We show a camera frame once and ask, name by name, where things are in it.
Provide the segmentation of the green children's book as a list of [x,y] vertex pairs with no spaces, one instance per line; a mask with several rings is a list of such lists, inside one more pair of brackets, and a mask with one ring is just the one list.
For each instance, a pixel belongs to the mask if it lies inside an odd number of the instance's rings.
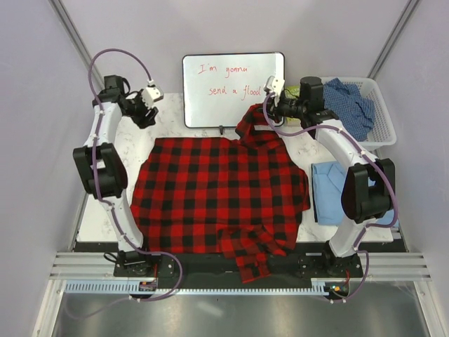
[[[286,97],[287,98],[296,98],[300,94],[299,86],[286,86],[285,87]],[[300,120],[294,119],[292,117],[287,118],[287,126],[300,126]]]

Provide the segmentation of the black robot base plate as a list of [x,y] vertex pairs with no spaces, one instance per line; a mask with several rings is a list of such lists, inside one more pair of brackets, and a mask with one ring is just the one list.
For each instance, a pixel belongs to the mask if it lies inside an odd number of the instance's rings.
[[154,277],[182,280],[186,277],[225,277],[231,275],[243,284],[249,284],[268,277],[288,277],[299,279],[337,278],[355,279],[363,276],[361,259],[352,255],[333,258],[327,251],[306,253],[295,249],[287,256],[269,254],[264,266],[268,275],[264,276],[258,267],[249,267],[250,281],[243,280],[239,267],[232,259],[221,253],[177,255],[181,265],[170,256],[143,255],[133,252],[117,254],[104,253],[103,257],[114,264],[115,277]]

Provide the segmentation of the blue checkered shirt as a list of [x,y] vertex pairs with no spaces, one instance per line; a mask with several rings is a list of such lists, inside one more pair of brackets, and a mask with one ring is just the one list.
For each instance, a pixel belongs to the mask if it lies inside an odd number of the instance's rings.
[[356,84],[334,78],[323,85],[325,108],[334,111],[346,130],[359,142],[367,140],[375,124],[375,105]]

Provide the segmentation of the white plastic basket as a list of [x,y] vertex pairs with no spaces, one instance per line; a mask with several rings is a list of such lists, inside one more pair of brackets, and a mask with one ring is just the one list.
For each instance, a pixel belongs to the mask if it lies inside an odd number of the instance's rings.
[[360,142],[362,146],[369,151],[374,151],[383,146],[393,145],[396,142],[396,133],[377,83],[372,79],[363,77],[323,77],[321,81],[324,85],[334,78],[340,79],[343,84],[356,84],[361,95],[374,102],[375,124],[368,134],[367,140]]

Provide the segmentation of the red black plaid shirt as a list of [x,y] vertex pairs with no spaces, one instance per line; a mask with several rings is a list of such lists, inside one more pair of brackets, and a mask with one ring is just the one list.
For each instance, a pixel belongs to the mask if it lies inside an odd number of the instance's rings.
[[261,105],[235,131],[235,140],[157,138],[130,209],[152,251],[220,253],[249,283],[270,275],[270,255],[295,248],[309,180],[267,129]]

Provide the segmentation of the aluminium frame rail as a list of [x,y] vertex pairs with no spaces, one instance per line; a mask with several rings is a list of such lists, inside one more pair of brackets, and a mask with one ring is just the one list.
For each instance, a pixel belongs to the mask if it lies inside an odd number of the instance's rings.
[[[93,59],[93,55],[87,49],[86,44],[83,41],[76,25],[74,24],[73,19],[71,18],[69,11],[66,9],[63,1],[61,0],[49,0],[49,4],[51,5],[54,13],[58,17],[60,23],[62,24],[69,40],[72,45],[75,47],[76,52],[79,54],[81,61],[85,65],[88,70]],[[98,93],[101,89],[104,88],[104,79],[101,75],[98,67],[96,65],[93,66],[92,70],[92,83],[95,92]]]

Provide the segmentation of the folded light blue shirt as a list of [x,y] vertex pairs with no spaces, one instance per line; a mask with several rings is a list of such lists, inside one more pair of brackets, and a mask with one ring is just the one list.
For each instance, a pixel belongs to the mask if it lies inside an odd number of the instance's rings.
[[370,164],[346,169],[337,161],[311,165],[314,217],[319,225],[342,224],[343,216],[362,223],[398,226],[384,181]]

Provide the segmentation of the whiteboard with red writing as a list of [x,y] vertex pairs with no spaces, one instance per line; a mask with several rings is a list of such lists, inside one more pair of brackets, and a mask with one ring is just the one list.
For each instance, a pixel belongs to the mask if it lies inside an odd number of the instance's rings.
[[185,126],[237,126],[251,105],[264,100],[270,76],[285,76],[281,52],[186,55],[182,59]]

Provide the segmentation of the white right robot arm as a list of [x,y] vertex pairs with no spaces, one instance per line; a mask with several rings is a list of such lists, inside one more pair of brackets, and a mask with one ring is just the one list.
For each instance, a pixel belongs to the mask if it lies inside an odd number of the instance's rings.
[[377,219],[393,211],[388,227],[396,224],[395,166],[392,160],[379,159],[367,151],[336,113],[326,108],[320,78],[302,78],[297,98],[286,97],[284,84],[284,79],[270,76],[264,85],[262,111],[269,126],[283,135],[284,131],[276,126],[280,119],[299,120],[301,132],[322,144],[346,171],[341,196],[342,224],[326,244],[328,254],[321,259],[322,270],[329,276],[338,276],[347,267],[345,258],[357,253],[366,232],[379,227]]

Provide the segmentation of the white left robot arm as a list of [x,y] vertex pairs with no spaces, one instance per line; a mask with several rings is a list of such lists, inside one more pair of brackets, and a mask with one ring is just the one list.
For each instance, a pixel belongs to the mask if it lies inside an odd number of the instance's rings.
[[163,99],[163,91],[151,79],[139,91],[127,92],[129,87],[123,77],[105,77],[105,88],[92,101],[94,120],[88,139],[73,150],[72,156],[84,190],[102,205],[114,226],[118,243],[114,263],[146,276],[154,268],[154,259],[143,253],[143,234],[126,194],[128,175],[114,142],[124,117],[141,129],[155,125],[159,112],[155,103]]

